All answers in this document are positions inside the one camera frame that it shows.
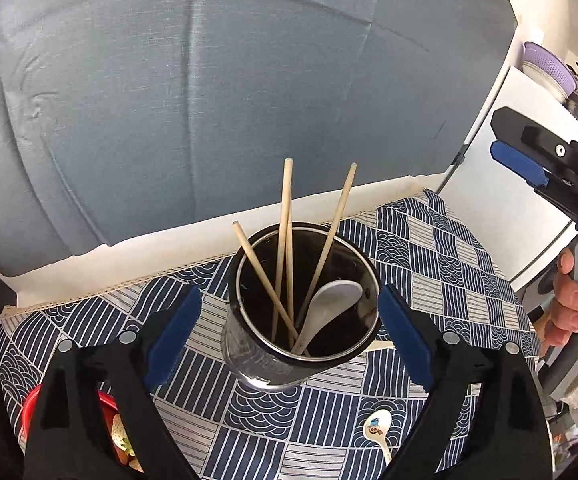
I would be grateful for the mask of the person's right hand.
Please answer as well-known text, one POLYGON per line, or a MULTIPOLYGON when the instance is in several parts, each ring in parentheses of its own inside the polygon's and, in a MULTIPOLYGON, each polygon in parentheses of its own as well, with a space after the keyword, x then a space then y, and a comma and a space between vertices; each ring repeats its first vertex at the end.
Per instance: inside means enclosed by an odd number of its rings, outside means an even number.
POLYGON ((548 311, 534 324, 542 341, 541 356, 549 347, 562 347, 573 334, 578 334, 578 283, 570 275, 574 266, 573 252, 564 248, 558 257, 557 273, 552 280, 554 298, 548 311))

